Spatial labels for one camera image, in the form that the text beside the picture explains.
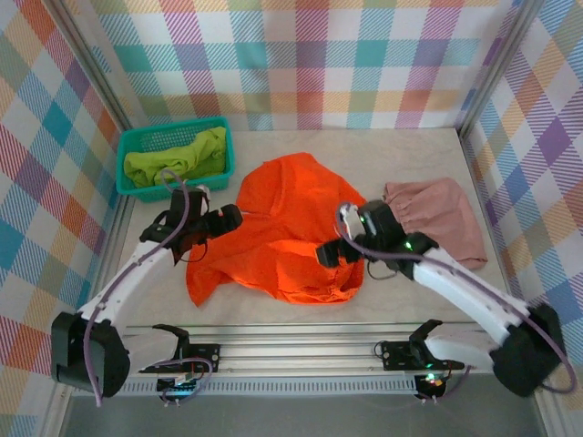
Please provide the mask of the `pink shorts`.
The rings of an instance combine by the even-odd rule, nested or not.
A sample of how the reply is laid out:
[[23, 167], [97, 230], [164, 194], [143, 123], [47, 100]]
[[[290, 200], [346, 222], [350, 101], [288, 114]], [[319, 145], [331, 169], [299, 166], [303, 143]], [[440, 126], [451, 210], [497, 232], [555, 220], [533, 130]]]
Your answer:
[[388, 182], [384, 202], [407, 234], [425, 234], [468, 269], [487, 264], [482, 230], [466, 193], [453, 179]]

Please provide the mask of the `lime green shorts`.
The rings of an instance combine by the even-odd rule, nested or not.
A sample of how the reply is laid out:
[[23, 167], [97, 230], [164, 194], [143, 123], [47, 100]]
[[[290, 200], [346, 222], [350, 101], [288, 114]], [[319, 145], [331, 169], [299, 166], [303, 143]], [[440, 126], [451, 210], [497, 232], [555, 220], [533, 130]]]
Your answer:
[[152, 131], [138, 138], [139, 149], [124, 157], [123, 170], [136, 188], [161, 185], [172, 177], [162, 176], [164, 169], [181, 179], [214, 177], [224, 173], [227, 163], [227, 129], [205, 130], [175, 128]]

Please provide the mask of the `aluminium frame leg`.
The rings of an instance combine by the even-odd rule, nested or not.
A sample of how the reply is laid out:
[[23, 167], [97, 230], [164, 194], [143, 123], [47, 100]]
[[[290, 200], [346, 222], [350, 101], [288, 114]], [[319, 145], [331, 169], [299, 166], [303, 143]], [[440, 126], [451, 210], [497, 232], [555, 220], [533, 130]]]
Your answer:
[[40, 437], [60, 436], [70, 398], [70, 391], [60, 391], [53, 396]]
[[555, 395], [547, 391], [538, 391], [535, 393], [535, 399], [547, 437], [568, 437]]

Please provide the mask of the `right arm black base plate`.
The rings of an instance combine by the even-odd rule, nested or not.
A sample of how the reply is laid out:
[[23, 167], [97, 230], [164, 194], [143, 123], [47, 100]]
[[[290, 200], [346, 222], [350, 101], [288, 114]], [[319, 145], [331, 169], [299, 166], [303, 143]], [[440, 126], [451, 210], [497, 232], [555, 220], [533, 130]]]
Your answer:
[[378, 341], [373, 354], [382, 361], [385, 371], [461, 371], [465, 365], [458, 361], [421, 363], [410, 351], [407, 341]]

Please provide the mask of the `orange shorts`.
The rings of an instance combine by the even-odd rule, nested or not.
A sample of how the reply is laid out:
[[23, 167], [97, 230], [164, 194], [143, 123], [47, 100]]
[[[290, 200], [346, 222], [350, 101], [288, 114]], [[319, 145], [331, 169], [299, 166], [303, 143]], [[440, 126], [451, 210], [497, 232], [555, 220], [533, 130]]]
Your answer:
[[206, 257], [189, 263], [186, 286], [201, 306], [220, 285], [232, 282], [293, 304], [340, 304], [363, 285], [364, 265], [321, 266], [316, 249], [337, 239], [340, 204], [364, 197], [309, 153], [263, 163], [243, 179], [236, 204], [243, 221], [214, 239]]

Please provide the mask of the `aluminium table side rail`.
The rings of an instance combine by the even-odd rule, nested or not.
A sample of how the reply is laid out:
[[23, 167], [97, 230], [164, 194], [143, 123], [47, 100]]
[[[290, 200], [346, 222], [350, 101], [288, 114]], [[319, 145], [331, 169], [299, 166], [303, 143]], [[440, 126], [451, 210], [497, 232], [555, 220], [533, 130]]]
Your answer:
[[134, 204], [133, 198], [127, 196], [118, 198], [103, 252], [97, 262], [96, 276], [81, 307], [89, 303], [117, 275]]
[[466, 139], [462, 148], [474, 180], [496, 263], [502, 270], [506, 290], [514, 297], [530, 302], [528, 280], [524, 277], [532, 264], [532, 255], [515, 211], [516, 201], [506, 185], [494, 152], [479, 137]]

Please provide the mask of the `aluminium mounting rail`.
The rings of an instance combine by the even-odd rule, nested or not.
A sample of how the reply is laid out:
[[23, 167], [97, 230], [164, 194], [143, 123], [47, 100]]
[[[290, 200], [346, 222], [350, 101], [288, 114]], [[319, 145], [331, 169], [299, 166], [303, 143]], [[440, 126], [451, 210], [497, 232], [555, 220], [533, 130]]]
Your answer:
[[219, 376], [332, 377], [384, 373], [379, 340], [407, 340], [417, 323], [192, 325], [195, 343], [218, 343]]

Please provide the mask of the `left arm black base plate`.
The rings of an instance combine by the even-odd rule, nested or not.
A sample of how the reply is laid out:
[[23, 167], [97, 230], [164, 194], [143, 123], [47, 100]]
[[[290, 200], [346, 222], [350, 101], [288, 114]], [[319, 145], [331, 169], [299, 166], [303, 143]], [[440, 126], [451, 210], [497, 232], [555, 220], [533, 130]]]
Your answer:
[[172, 361], [179, 361], [177, 364], [156, 364], [151, 365], [139, 373], [208, 373], [209, 365], [201, 360], [209, 361], [213, 371], [219, 368], [220, 345], [218, 343], [189, 344], [180, 347]]

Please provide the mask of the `teal plastic basket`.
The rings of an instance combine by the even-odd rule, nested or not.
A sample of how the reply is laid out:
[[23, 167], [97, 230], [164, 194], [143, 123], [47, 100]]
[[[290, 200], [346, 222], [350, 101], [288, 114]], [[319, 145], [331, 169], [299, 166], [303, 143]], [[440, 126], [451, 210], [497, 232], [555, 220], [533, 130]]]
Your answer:
[[148, 188], [136, 188], [133, 182], [129, 178], [127, 178], [124, 173], [123, 170], [124, 157], [128, 152], [140, 148], [140, 145], [138, 144], [138, 138], [141, 135], [152, 131], [156, 132], [160, 130], [175, 128], [190, 128], [192, 130], [201, 131], [213, 127], [225, 127], [227, 129], [227, 163], [224, 173], [214, 177], [182, 180], [186, 182], [189, 187], [194, 187], [198, 184], [202, 184], [211, 190], [222, 190], [227, 188], [229, 186], [230, 177], [232, 176], [235, 168], [233, 141], [229, 123], [227, 119], [224, 117], [207, 117], [167, 125], [142, 127], [129, 130], [123, 133], [118, 148], [117, 181], [116, 181], [118, 193], [121, 195], [131, 196], [146, 203], [159, 201], [169, 197], [169, 192], [163, 186], [163, 183], [161, 185]]

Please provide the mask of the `aluminium corner post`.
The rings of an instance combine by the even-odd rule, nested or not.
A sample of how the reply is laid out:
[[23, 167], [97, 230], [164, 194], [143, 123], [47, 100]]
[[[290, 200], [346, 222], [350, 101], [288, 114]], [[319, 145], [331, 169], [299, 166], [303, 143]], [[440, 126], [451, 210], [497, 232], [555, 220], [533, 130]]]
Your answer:
[[455, 120], [455, 131], [464, 143], [483, 113], [502, 75], [546, 0], [500, 0], [503, 14], [487, 29], [484, 48], [478, 52], [476, 76]]
[[113, 88], [108, 83], [103, 69], [98, 65], [90, 45], [80, 32], [73, 15], [69, 12], [65, 0], [42, 0], [47, 11], [56, 22], [56, 26], [63, 33], [69, 43], [77, 62], [86, 73], [88, 80], [95, 87], [102, 98], [104, 106], [113, 120], [123, 130], [132, 128], [130, 120], [117, 99]]

